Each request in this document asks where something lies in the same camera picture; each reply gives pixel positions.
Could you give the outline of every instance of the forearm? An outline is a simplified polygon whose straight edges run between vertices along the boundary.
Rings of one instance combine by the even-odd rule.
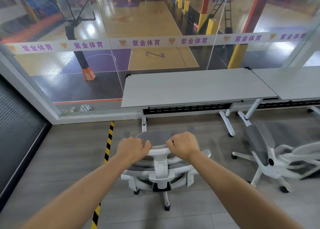
[[[195,152],[190,163],[209,184],[240,228],[303,228],[253,186],[202,152]]]
[[[126,159],[114,156],[109,162],[62,192],[22,228],[81,228],[128,166]]]

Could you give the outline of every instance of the yellow black hazard tape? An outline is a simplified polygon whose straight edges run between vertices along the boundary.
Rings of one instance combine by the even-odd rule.
[[[104,154],[104,160],[103,164],[105,164],[109,160],[109,155],[110,155],[110,147],[111,147],[111,140],[112,140],[112,135],[113,135],[113,127],[114,127],[114,122],[110,123],[110,129],[109,129],[109,135],[108,135],[108,141],[107,141],[107,146],[106,146],[106,153]],[[92,223],[90,229],[97,229],[98,225],[98,219],[99,219],[99,212],[100,212],[100,206],[101,202],[98,205],[98,207],[94,210],[94,216],[92,218]]]

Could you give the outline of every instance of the hand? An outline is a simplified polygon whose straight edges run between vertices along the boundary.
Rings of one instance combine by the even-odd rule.
[[[142,158],[144,158],[151,149],[150,141],[146,141],[145,146],[142,145],[142,139],[140,138],[123,138],[117,149],[117,156],[122,159],[127,159],[129,166]]]
[[[175,134],[166,144],[172,153],[186,161],[189,161],[193,153],[200,151],[197,139],[190,132]]]

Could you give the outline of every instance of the white office chair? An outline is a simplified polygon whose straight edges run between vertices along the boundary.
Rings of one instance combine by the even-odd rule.
[[[194,127],[188,126],[187,130],[194,134]],[[139,194],[140,189],[154,192],[163,192],[165,210],[170,210],[168,191],[186,185],[189,187],[194,182],[194,175],[198,172],[188,162],[174,156],[166,145],[166,141],[178,134],[173,130],[150,130],[136,136],[142,138],[143,144],[149,140],[152,144],[148,155],[130,166],[122,175],[122,180],[129,181],[129,188],[134,194]],[[130,136],[129,132],[123,134],[124,138]],[[210,157],[210,151],[202,151]]]
[[[263,173],[277,179],[280,190],[288,193],[292,188],[283,177],[303,179],[320,170],[320,141],[308,143],[286,124],[258,120],[246,127],[244,134],[253,156],[232,152],[231,157],[258,163],[253,186]]]

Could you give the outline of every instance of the banner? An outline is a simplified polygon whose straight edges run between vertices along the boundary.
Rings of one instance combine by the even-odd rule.
[[[99,38],[6,44],[14,54],[306,41],[305,32]]]

